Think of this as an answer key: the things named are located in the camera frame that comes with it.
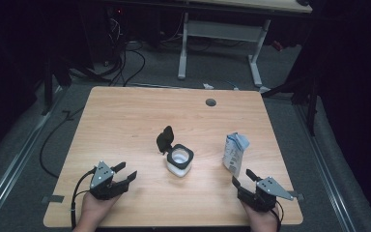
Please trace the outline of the person's right hand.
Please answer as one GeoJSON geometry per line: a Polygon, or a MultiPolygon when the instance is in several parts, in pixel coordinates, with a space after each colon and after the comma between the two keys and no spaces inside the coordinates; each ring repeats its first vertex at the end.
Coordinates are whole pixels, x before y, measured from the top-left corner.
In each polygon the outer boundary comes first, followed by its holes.
{"type": "Polygon", "coordinates": [[[272,212],[256,212],[244,202],[243,208],[248,216],[251,232],[277,232],[279,218],[278,208],[273,208],[272,212]]]}

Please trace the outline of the grey tape strip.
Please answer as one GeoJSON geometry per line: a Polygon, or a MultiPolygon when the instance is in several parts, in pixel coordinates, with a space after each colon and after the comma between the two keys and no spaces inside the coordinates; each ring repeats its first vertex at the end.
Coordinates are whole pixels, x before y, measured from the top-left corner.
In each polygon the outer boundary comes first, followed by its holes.
{"type": "Polygon", "coordinates": [[[298,193],[295,190],[289,190],[288,191],[293,197],[297,198],[298,201],[301,201],[304,199],[304,196],[302,193],[298,193]]]}
{"type": "Polygon", "coordinates": [[[44,196],[41,202],[43,204],[48,204],[50,202],[62,203],[64,198],[65,196],[63,195],[49,195],[49,196],[44,196]]]}

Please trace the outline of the desk with white metal legs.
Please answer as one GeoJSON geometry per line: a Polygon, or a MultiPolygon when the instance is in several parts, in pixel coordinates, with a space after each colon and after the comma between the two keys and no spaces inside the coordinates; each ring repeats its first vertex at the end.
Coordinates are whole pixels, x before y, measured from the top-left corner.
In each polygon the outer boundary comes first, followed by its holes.
{"type": "MultiPolygon", "coordinates": [[[[301,0],[185,0],[185,5],[206,5],[219,7],[235,7],[242,10],[257,10],[260,13],[273,14],[305,14],[312,13],[312,7],[301,0]]],[[[262,83],[259,74],[257,59],[264,40],[268,34],[271,18],[266,16],[259,25],[242,25],[241,23],[215,22],[202,19],[190,19],[188,13],[183,13],[182,50],[180,54],[178,78],[186,78],[187,42],[190,37],[221,39],[236,42],[254,43],[252,53],[247,56],[253,83],[261,93],[269,91],[262,83]]]]}

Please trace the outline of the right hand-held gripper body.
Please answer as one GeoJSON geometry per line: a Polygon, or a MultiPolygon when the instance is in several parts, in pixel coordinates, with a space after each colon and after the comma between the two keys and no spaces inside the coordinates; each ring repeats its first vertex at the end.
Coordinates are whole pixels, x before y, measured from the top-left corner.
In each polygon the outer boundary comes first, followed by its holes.
{"type": "Polygon", "coordinates": [[[255,182],[255,191],[237,190],[237,197],[256,212],[268,212],[275,207],[276,198],[293,200],[294,197],[273,177],[267,177],[255,182]]]}

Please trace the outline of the person's left hand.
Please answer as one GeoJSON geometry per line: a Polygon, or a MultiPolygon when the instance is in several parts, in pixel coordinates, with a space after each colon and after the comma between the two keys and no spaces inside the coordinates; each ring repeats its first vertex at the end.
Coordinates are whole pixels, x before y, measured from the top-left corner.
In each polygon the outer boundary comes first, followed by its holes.
{"type": "Polygon", "coordinates": [[[79,221],[72,232],[95,232],[119,198],[120,195],[99,200],[87,192],[83,197],[79,221]]]}

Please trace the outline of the clear jar with black lid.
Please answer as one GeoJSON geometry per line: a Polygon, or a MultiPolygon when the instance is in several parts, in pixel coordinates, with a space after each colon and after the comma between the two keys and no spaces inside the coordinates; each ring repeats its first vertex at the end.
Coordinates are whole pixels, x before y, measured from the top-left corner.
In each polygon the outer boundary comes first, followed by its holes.
{"type": "Polygon", "coordinates": [[[174,132],[171,126],[167,126],[157,136],[157,147],[166,155],[167,169],[179,178],[183,178],[190,170],[194,153],[183,144],[172,145],[174,132]]]}

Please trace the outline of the black metal stand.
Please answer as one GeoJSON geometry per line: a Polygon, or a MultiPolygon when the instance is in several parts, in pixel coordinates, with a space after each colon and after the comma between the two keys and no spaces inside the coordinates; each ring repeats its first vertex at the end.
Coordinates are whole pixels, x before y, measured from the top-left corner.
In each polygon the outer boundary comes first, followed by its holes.
{"type": "Polygon", "coordinates": [[[274,96],[278,93],[290,92],[292,104],[307,104],[307,114],[305,119],[306,128],[309,133],[314,136],[315,115],[317,113],[316,104],[318,97],[319,80],[317,77],[301,77],[295,80],[287,81],[286,83],[272,88],[265,93],[262,93],[263,98],[274,96]]]}
{"type": "Polygon", "coordinates": [[[71,86],[71,77],[69,69],[78,70],[80,73],[88,76],[95,81],[106,82],[106,79],[99,74],[89,71],[82,65],[67,59],[64,56],[48,56],[44,63],[44,109],[43,115],[47,115],[54,107],[54,92],[53,92],[53,79],[56,79],[61,88],[69,88],[71,86]]]}

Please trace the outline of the metal floor rail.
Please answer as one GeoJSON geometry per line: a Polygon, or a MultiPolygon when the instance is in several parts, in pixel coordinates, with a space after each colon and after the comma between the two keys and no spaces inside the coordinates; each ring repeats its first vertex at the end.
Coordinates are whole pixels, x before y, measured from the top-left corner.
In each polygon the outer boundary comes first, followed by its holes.
{"type": "Polygon", "coordinates": [[[39,90],[38,100],[18,118],[0,142],[0,208],[30,159],[52,111],[67,91],[68,87],[56,87],[51,106],[46,106],[44,91],[39,90]]]}
{"type": "Polygon", "coordinates": [[[356,232],[356,228],[353,220],[349,214],[347,207],[345,206],[342,194],[329,171],[328,165],[324,159],[323,152],[318,144],[318,141],[314,135],[312,135],[306,124],[306,116],[301,106],[294,106],[297,116],[299,117],[300,124],[304,130],[307,140],[310,144],[316,167],[320,173],[321,180],[324,188],[327,192],[329,202],[334,210],[336,217],[338,218],[339,224],[343,232],[356,232]]]}

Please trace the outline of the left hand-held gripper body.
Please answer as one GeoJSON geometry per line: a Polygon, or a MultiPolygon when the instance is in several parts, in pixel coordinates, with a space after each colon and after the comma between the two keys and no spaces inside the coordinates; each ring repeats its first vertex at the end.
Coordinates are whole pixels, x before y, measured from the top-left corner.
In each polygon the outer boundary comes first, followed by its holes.
{"type": "Polygon", "coordinates": [[[114,183],[114,174],[110,167],[101,160],[91,180],[90,193],[99,200],[108,200],[127,192],[129,185],[124,185],[123,181],[114,183]]]}

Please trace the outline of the white and blue pouch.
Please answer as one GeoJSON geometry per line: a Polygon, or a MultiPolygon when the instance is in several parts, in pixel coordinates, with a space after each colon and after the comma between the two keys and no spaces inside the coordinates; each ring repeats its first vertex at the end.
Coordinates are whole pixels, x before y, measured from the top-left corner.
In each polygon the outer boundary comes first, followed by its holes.
{"type": "Polygon", "coordinates": [[[243,162],[243,153],[250,145],[247,138],[237,132],[226,136],[223,165],[236,178],[239,177],[243,162]]]}

